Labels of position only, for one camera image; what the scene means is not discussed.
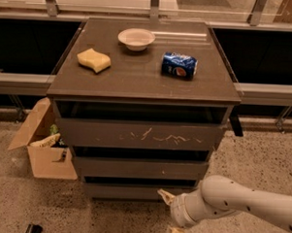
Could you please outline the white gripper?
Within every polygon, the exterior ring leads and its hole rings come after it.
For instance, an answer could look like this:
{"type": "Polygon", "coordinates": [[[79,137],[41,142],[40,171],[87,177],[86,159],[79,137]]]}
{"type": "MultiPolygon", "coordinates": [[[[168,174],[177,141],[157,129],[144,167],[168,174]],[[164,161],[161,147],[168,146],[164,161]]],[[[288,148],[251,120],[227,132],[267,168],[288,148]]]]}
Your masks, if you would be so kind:
{"type": "Polygon", "coordinates": [[[203,199],[197,191],[183,193],[176,197],[163,189],[159,189],[157,193],[170,206],[172,220],[177,226],[169,226],[166,229],[166,233],[184,233],[181,228],[190,228],[201,220],[203,199]]]}

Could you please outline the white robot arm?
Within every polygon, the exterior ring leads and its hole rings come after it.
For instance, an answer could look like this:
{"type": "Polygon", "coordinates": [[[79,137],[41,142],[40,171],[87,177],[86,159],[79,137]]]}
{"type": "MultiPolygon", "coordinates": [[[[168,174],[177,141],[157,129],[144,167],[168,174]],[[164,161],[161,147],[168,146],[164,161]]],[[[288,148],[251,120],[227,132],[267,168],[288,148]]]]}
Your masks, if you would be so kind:
{"type": "Polygon", "coordinates": [[[166,233],[184,233],[200,221],[237,215],[259,217],[292,233],[292,196],[244,187],[221,175],[212,175],[189,193],[175,195],[163,189],[157,193],[168,205],[173,225],[166,233]]]}

